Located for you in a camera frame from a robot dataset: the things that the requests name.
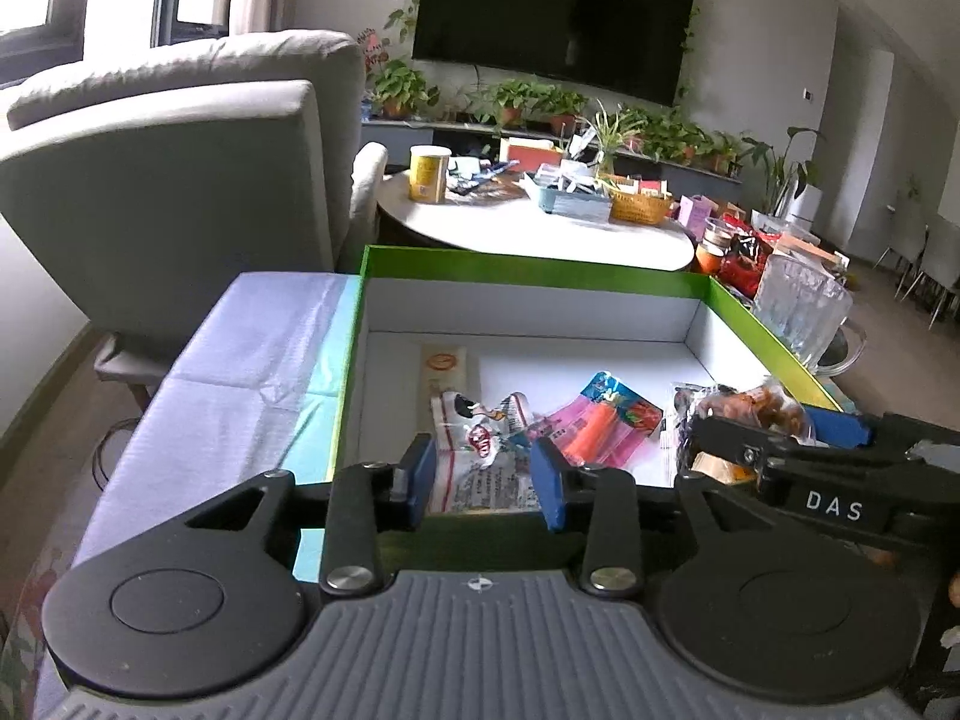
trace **television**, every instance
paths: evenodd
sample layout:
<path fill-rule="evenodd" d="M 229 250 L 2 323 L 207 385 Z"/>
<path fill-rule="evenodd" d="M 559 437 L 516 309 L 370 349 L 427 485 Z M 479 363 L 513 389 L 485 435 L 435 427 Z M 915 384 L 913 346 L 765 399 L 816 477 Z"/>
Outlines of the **television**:
<path fill-rule="evenodd" d="M 693 0 L 420 0 L 413 56 L 673 105 L 692 6 Z"/>

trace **coffee table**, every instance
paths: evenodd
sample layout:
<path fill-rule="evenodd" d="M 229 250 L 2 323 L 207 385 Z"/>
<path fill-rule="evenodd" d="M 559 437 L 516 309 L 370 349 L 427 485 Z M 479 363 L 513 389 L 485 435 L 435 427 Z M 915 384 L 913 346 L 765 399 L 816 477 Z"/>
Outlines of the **coffee table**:
<path fill-rule="evenodd" d="M 384 179 L 377 202 L 384 213 L 438 244 L 488 254 L 513 254 L 680 271 L 693 259 L 693 244 L 673 220 L 658 226 L 619 221 L 595 224 L 546 214 L 524 197 L 476 204 L 416 203 L 409 178 Z"/>

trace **tv cabinet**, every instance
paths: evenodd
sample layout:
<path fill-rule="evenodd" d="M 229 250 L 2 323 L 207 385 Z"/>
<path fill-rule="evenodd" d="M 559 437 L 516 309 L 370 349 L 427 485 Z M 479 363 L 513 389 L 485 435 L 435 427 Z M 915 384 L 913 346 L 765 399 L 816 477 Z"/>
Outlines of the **tv cabinet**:
<path fill-rule="evenodd" d="M 462 122 L 420 122 L 415 119 L 392 121 L 372 119 L 363 122 L 361 146 L 382 143 L 387 148 L 388 172 L 400 172 L 410 167 L 410 146 L 446 146 L 459 155 L 480 156 L 485 146 L 487 154 L 495 158 L 499 140 L 503 136 L 518 138 L 559 138 L 542 132 L 517 129 L 498 129 L 489 124 L 462 124 Z M 613 167 L 618 175 L 639 176 L 648 180 L 665 180 L 674 196 L 705 194 L 714 200 L 739 204 L 741 182 L 716 173 L 685 167 L 672 162 L 656 162 L 649 157 L 621 149 Z"/>

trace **yellow canister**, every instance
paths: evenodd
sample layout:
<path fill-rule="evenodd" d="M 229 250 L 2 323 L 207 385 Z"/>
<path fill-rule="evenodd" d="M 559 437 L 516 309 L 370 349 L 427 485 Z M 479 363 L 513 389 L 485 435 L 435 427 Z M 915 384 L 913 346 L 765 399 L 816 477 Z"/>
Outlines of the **yellow canister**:
<path fill-rule="evenodd" d="M 446 195 L 446 166 L 451 151 L 442 146 L 411 146 L 410 199 L 415 202 L 443 202 Z"/>

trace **gray handle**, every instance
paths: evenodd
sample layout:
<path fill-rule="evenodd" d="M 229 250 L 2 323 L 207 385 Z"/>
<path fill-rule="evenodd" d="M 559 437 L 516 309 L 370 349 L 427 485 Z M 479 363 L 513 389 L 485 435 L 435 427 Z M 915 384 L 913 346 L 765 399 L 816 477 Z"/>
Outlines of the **gray handle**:
<path fill-rule="evenodd" d="M 851 319 L 847 319 L 842 325 L 841 329 L 846 327 L 848 330 L 856 336 L 856 342 L 850 344 L 850 348 L 847 351 L 847 358 L 841 362 L 837 362 L 836 365 L 818 365 L 814 368 L 814 376 L 839 376 L 845 370 L 848 370 L 857 360 L 860 359 L 861 354 L 863 354 L 863 349 L 867 346 L 867 331 L 864 330 L 856 322 L 853 322 Z"/>

